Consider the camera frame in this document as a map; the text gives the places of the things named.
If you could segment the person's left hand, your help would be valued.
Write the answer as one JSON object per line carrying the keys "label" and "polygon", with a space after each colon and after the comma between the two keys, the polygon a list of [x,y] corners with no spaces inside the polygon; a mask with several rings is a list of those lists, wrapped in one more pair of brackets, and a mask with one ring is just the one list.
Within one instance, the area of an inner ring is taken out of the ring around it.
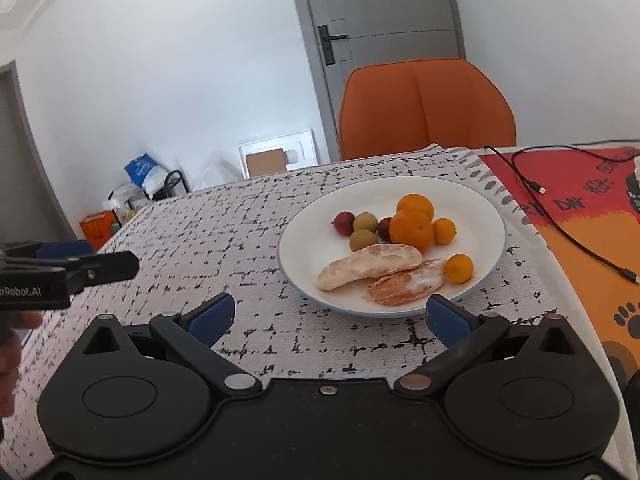
{"label": "person's left hand", "polygon": [[22,358],[22,344],[16,330],[35,330],[42,324],[42,314],[23,311],[16,318],[10,338],[1,345],[0,413],[10,417],[14,413],[14,388],[18,379],[18,368]]}

